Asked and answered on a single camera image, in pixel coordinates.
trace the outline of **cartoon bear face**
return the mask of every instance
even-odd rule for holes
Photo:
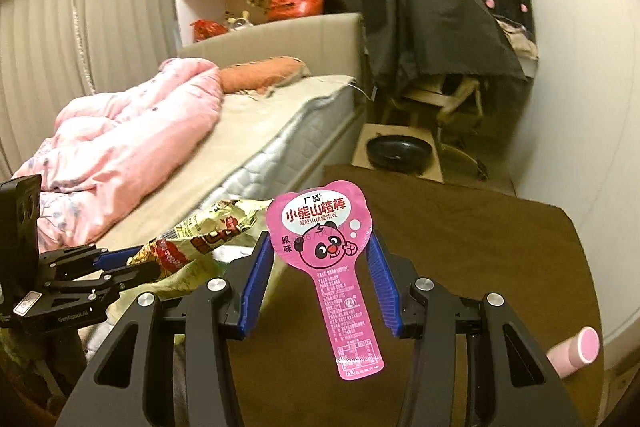
[[[307,266],[318,269],[329,268],[345,255],[354,255],[358,251],[356,244],[347,241],[332,221],[324,225],[318,223],[306,230],[295,238],[293,248]]]

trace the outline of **red bag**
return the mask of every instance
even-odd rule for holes
[[[322,13],[322,0],[269,0],[269,22]]]
[[[199,19],[195,22],[192,22],[191,26],[193,27],[194,42],[200,42],[204,39],[215,37],[216,35],[229,33],[229,30],[226,29],[222,24],[218,24],[217,22],[213,21],[204,21],[202,19]]]

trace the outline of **blue gripper pad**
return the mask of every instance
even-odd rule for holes
[[[129,257],[133,257],[142,248],[142,245],[138,247],[123,248],[122,250],[110,251],[103,253],[98,259],[94,261],[94,266],[98,270],[114,270],[127,266]]]
[[[375,233],[371,234],[367,245],[367,262],[385,326],[399,337],[403,326],[400,293],[386,262],[385,249]]]
[[[271,267],[273,266],[274,253],[273,246],[271,245],[271,237],[269,234],[264,235],[265,238],[258,251],[258,258],[255,261],[254,268],[242,292],[241,315],[238,321],[238,328],[244,337],[254,329],[258,321],[262,298],[264,297],[264,291],[267,288]]]

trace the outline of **orange pillow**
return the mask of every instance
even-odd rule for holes
[[[273,57],[224,68],[220,70],[220,81],[225,94],[246,91],[269,94],[275,87],[286,86],[309,75],[309,70],[302,60],[293,57]]]

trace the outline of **snack bag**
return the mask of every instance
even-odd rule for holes
[[[199,256],[247,232],[270,202],[219,201],[149,241],[127,264],[156,261],[160,265],[160,279],[164,279]]]
[[[322,14],[323,0],[269,0],[269,22]]]
[[[283,194],[267,209],[267,227],[278,256],[316,285],[340,377],[357,380],[381,371],[385,363],[355,272],[372,230],[362,191],[338,181]]]
[[[227,28],[214,21],[198,19],[192,22],[190,26],[193,27],[193,42],[200,42],[211,37],[229,33]]]

